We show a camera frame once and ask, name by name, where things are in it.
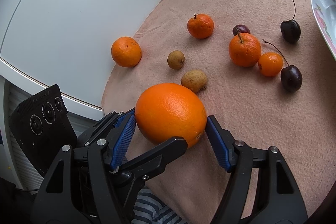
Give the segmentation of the dark cherry long stem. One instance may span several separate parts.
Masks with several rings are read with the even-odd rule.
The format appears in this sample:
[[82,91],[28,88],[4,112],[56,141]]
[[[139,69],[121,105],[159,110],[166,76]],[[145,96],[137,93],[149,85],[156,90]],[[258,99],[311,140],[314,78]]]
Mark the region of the dark cherry long stem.
[[299,41],[299,38],[301,36],[301,27],[298,24],[298,22],[295,20],[296,5],[295,5],[294,0],[292,0],[292,2],[294,5],[293,17],[290,20],[281,22],[280,30],[281,30],[282,37],[286,42],[290,44],[295,44]]

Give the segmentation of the striped sleeve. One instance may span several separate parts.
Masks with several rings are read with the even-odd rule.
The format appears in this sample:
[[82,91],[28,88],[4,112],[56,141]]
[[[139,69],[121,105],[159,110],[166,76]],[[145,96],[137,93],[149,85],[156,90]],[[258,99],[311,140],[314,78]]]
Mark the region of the striped sleeve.
[[171,210],[148,187],[138,193],[134,207],[134,218],[131,223],[147,224],[183,224],[187,223]]

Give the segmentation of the large round orange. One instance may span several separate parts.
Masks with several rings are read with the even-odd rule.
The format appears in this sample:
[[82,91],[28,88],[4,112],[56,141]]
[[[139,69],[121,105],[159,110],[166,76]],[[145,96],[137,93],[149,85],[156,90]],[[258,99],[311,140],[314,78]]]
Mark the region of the large round orange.
[[191,90],[164,83],[151,86],[140,95],[135,105],[135,119],[140,132],[153,144],[178,136],[192,147],[205,131],[207,113]]

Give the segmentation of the floral white plate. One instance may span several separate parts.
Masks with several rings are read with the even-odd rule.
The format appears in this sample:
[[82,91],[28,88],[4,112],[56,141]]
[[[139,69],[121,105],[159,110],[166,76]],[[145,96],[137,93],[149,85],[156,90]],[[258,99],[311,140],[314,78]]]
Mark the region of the floral white plate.
[[311,9],[319,31],[335,59],[335,0],[311,0]]

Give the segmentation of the oval orange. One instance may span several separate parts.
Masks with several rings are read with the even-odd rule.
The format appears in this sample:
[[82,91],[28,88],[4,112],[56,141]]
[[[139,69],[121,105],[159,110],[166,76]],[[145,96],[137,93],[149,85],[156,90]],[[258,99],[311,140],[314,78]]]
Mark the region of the oval orange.
[[113,61],[125,68],[135,67],[142,58],[139,44],[129,36],[118,38],[111,46]]

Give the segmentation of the small kumquat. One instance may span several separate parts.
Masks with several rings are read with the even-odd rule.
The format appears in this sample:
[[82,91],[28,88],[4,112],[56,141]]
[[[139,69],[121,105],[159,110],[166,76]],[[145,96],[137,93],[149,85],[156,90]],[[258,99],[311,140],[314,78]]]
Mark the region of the small kumquat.
[[267,52],[260,56],[258,61],[259,71],[263,76],[277,76],[283,66],[282,56],[275,52]]

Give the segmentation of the mandarin with stem centre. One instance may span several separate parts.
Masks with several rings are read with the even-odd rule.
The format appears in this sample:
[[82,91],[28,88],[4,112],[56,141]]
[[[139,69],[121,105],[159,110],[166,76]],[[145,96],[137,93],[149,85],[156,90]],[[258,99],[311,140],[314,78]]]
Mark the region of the mandarin with stem centre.
[[228,46],[231,61],[239,67],[250,68],[255,66],[261,56],[259,39],[249,33],[241,33],[236,27],[234,30],[237,34]]

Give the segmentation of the small brown longan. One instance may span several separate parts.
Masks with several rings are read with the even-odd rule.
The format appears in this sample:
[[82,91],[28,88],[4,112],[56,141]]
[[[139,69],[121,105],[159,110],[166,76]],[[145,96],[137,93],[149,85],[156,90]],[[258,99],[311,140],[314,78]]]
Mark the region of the small brown longan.
[[167,64],[171,69],[179,70],[183,67],[185,56],[183,52],[176,50],[172,51],[167,57]]

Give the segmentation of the reddish stemless cherry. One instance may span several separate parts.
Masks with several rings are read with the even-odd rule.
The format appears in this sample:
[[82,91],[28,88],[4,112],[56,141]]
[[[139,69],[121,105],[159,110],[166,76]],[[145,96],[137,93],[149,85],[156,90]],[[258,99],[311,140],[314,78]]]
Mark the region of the reddish stemless cherry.
[[248,33],[250,34],[251,31],[249,30],[249,28],[244,25],[244,24],[238,24],[236,26],[234,26],[232,33],[234,36],[236,36],[237,34],[242,34],[242,33]]

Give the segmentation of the mandarin with stem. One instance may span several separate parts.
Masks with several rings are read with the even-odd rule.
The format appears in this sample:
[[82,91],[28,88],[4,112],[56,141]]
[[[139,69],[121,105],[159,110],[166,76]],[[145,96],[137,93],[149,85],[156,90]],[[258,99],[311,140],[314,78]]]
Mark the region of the mandarin with stem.
[[234,30],[237,34],[228,46],[231,61],[239,67],[250,68],[255,66],[261,56],[259,39],[249,33],[241,33],[236,27]]
[[214,21],[207,14],[194,14],[187,22],[187,29],[196,39],[210,37],[214,31]]

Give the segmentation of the larger brown longan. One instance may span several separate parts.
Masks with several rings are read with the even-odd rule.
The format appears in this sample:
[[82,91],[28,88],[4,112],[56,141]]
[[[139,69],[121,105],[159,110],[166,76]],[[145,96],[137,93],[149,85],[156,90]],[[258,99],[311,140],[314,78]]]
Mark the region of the larger brown longan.
[[181,85],[197,94],[206,87],[207,76],[201,70],[190,70],[182,76]]

